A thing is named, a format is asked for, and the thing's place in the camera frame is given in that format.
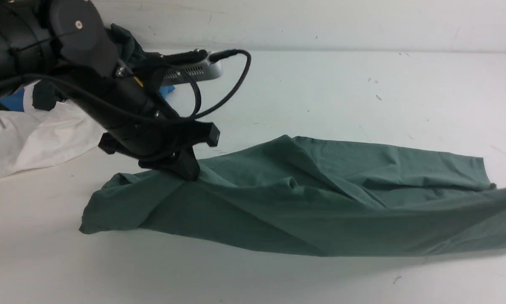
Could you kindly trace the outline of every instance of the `bolt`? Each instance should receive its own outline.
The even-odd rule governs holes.
[[[116,70],[116,76],[117,77],[123,77],[123,71],[125,70],[124,67],[119,67],[117,70]]]

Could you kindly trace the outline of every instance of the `teal fabric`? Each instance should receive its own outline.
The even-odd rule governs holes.
[[[506,189],[482,158],[283,136],[200,164],[196,182],[115,175],[93,194],[81,232],[143,228],[314,256],[506,248]]]

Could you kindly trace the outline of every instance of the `table surface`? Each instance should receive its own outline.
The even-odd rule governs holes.
[[[243,67],[200,83],[205,108]],[[169,102],[182,114],[192,93]],[[253,52],[243,87],[205,118],[233,152],[284,134],[482,156],[506,187],[506,54]],[[131,158],[95,149],[0,179],[0,303],[506,304],[506,250],[431,258],[314,258],[156,233],[78,228],[92,192]]]

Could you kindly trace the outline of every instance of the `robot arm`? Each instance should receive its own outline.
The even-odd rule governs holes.
[[[247,65],[234,89],[212,109],[198,113],[196,81],[220,75],[218,61],[245,54]],[[199,175],[192,146],[214,147],[219,130],[196,119],[222,106],[239,88],[251,56],[241,50],[151,54],[132,71],[120,61],[95,6],[85,0],[0,0],[0,98],[37,79],[49,79],[108,133],[99,146],[139,160],[139,166]],[[159,94],[163,84],[191,83],[195,111],[180,117]]]

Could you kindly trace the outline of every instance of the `cable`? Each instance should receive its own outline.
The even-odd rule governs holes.
[[[193,115],[186,117],[186,118],[181,118],[181,119],[172,119],[172,120],[162,121],[159,119],[152,119],[152,118],[145,117],[145,116],[142,116],[139,114],[127,112],[127,111],[123,110],[122,108],[114,106],[111,103],[103,100],[102,98],[100,98],[94,94],[91,94],[90,92],[86,91],[85,89],[83,89],[73,83],[70,83],[70,82],[65,81],[63,79],[59,79],[59,78],[51,76],[51,75],[45,75],[45,74],[40,74],[40,73],[27,73],[25,75],[14,76],[14,77],[10,77],[8,79],[1,80],[0,81],[0,88],[6,87],[6,86],[12,85],[12,84],[17,84],[18,82],[46,79],[46,80],[53,81],[55,83],[59,83],[61,85],[64,85],[65,87],[68,87],[72,90],[75,90],[77,93],[84,95],[86,98],[90,98],[93,102],[98,103],[100,106],[103,106],[104,108],[106,108],[110,111],[114,111],[116,113],[119,113],[123,116],[129,117],[130,119],[133,119],[135,121],[142,121],[145,123],[150,123],[151,125],[175,125],[177,123],[194,121],[194,120],[200,119],[200,118],[216,111],[221,106],[223,106],[226,102],[228,102],[228,100],[236,93],[236,91],[240,88],[241,84],[245,80],[245,77],[247,76],[247,73],[249,72],[249,67],[251,67],[251,54],[249,54],[249,52],[247,52],[245,50],[228,50],[228,51],[216,53],[217,57],[214,57],[214,58],[216,60],[220,60],[223,58],[228,58],[230,56],[233,56],[234,54],[244,54],[247,57],[247,62],[245,63],[245,67],[244,67],[243,72],[241,73],[240,78],[238,79],[237,83],[234,85],[232,90],[230,90],[230,92],[222,100],[220,100],[220,102],[218,102],[214,106],[210,107],[209,109],[201,112],[200,114],[197,114],[197,112],[200,108],[200,102],[198,103],[198,105],[196,102],[195,103],[195,110],[193,111]],[[187,73],[185,73],[184,76],[186,77],[187,80],[191,80],[190,84],[193,87],[193,91],[195,91],[195,90],[198,91],[198,93],[199,93],[198,100],[200,101],[200,90],[198,88],[196,81],[194,81],[194,79]]]
[[[153,69],[153,68],[158,68],[158,67],[166,67],[166,68],[176,69],[176,71],[179,71],[181,73],[181,75],[184,75],[185,79],[187,79],[187,82],[189,82],[189,84],[191,85],[191,88],[193,89],[193,94],[195,94],[195,109],[193,109],[193,113],[191,113],[191,115],[189,115],[189,117],[193,117],[194,115],[196,115],[202,106],[202,98],[201,98],[201,94],[200,94],[200,88],[198,87],[197,82],[193,79],[193,77],[191,75],[189,75],[189,73],[187,73],[185,71],[185,69],[183,69],[182,67],[179,67],[177,65],[172,65],[172,64],[162,62],[162,63],[158,63],[156,65],[148,65],[147,67],[137,68],[135,70],[142,71],[143,69],[147,69],[147,68]]]
[[[99,105],[106,107],[108,110],[118,112],[124,116],[129,117],[130,119],[133,119],[136,121],[142,121],[142,122],[146,122],[146,123],[151,123],[153,125],[165,125],[166,124],[166,121],[161,121],[158,119],[151,119],[151,118],[148,118],[148,117],[145,117],[142,115],[127,112],[127,111],[123,110],[122,108],[118,108],[117,106],[112,105],[111,103],[103,100],[102,98],[100,98],[94,94],[91,94],[90,92],[84,90],[83,88],[81,88],[75,84],[72,84],[68,81],[64,81],[62,79],[59,79],[59,78],[51,76],[51,75],[38,74],[38,73],[28,73],[28,74],[22,75],[22,79],[26,79],[26,80],[46,79],[46,80],[49,80],[49,81],[52,81],[55,83],[59,83],[61,85],[64,85],[64,86],[72,89],[72,90],[75,90],[77,93],[84,95],[87,98],[90,98],[91,100],[98,103]]]
[[[247,73],[249,72],[249,68],[251,67],[251,54],[249,54],[249,52],[247,52],[246,50],[235,50],[234,49],[234,50],[226,50],[223,52],[214,53],[209,56],[210,61],[217,62],[219,60],[229,58],[229,57],[234,56],[236,54],[244,54],[245,57],[247,58],[247,61],[245,62],[245,67],[244,67],[243,72],[241,73],[240,77],[238,78],[238,81],[236,82],[234,87],[230,90],[230,92],[228,92],[228,94],[222,100],[220,100],[220,102],[216,103],[214,106],[210,107],[209,109],[201,112],[200,114],[194,115],[194,116],[191,115],[187,118],[178,119],[178,121],[193,121],[193,120],[200,119],[208,114],[213,113],[214,111],[219,109],[221,106],[226,104],[226,102],[228,102],[228,100],[230,100],[230,98],[232,98],[232,96],[236,93],[236,91],[241,87],[242,83],[245,80],[245,77],[247,76]],[[174,67],[173,65],[170,65],[167,63],[157,64],[156,67],[159,65],[162,67],[166,67],[166,66]]]

